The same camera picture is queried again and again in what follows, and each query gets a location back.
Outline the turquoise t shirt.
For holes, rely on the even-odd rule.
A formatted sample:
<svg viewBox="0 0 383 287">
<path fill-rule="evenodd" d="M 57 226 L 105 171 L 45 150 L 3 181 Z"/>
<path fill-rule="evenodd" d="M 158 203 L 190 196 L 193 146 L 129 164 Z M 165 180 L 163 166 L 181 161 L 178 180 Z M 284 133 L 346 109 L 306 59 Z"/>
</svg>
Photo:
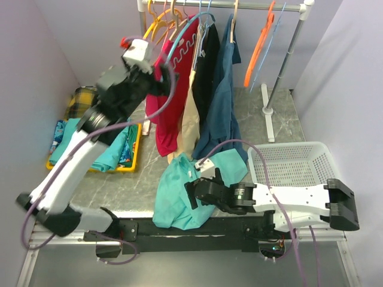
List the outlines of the turquoise t shirt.
<svg viewBox="0 0 383 287">
<path fill-rule="evenodd" d="M 224 184 L 230 186 L 243 180 L 248 173 L 247 166 L 235 149 L 219 152 L 211 157 L 215 167 L 220 169 Z M 185 153 L 172 159 L 163 172 L 156 193 L 153 223 L 159 228 L 191 230 L 200 228 L 213 214 L 214 205 L 202 205 L 192 209 L 185 184 L 200 178 L 195 169 L 196 161 Z"/>
</svg>

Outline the light blue wavy hanger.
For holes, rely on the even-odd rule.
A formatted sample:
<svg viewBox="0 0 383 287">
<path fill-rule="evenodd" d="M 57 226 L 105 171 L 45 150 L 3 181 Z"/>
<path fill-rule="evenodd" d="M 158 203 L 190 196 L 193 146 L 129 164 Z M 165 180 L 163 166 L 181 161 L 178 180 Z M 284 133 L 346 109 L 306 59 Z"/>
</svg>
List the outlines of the light blue wavy hanger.
<svg viewBox="0 0 383 287">
<path fill-rule="evenodd" d="M 200 18 L 204 15 L 209 16 L 212 21 L 212 24 L 208 26 L 209 28 L 215 23 L 215 16 L 210 12 L 201 12 L 197 13 L 192 17 L 189 17 L 187 24 L 181 29 L 181 32 L 175 37 L 172 42 L 172 47 L 169 50 L 168 56 L 166 58 L 166 64 L 171 65 L 173 68 L 176 68 L 177 64 L 183 61 L 183 58 L 188 54 L 191 48 L 196 48 L 198 46 L 198 42 L 200 39 Z M 191 40 L 186 38 L 186 33 L 190 30 L 190 28 L 197 22 L 196 32 L 191 34 Z M 192 68 L 196 67 L 197 59 L 196 55 L 192 58 Z"/>
</svg>

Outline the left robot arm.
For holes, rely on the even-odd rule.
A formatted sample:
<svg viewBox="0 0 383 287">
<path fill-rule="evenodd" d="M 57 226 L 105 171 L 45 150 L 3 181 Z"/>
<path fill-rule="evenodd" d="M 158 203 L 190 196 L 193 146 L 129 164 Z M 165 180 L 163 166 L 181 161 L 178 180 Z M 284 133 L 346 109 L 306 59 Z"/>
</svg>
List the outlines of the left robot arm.
<svg viewBox="0 0 383 287">
<path fill-rule="evenodd" d="M 95 84 L 96 104 L 80 118 L 59 161 L 32 192 L 17 197 L 25 220 L 34 218 L 59 237 L 83 229 L 98 232 L 105 240 L 118 238 L 118 217 L 104 207 L 75 207 L 70 204 L 72 195 L 91 165 L 131 124 L 129 117 L 146 96 L 164 96 L 169 104 L 176 86 L 177 75 L 169 62 L 126 64 L 105 71 Z"/>
</svg>

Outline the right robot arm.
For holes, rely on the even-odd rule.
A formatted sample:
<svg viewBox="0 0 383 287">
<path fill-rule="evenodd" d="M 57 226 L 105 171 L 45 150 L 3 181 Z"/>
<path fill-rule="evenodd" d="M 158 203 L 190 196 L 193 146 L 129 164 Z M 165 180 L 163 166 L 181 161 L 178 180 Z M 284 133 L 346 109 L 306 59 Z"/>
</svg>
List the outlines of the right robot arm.
<svg viewBox="0 0 383 287">
<path fill-rule="evenodd" d="M 341 180 L 330 178 L 325 184 L 309 187 L 268 187 L 264 184 L 238 182 L 226 186 L 220 169 L 207 178 L 185 184 L 192 209 L 214 205 L 234 215 L 269 213 L 262 223 L 266 237 L 276 238 L 291 228 L 326 222 L 340 231 L 360 228 L 354 192 Z"/>
</svg>

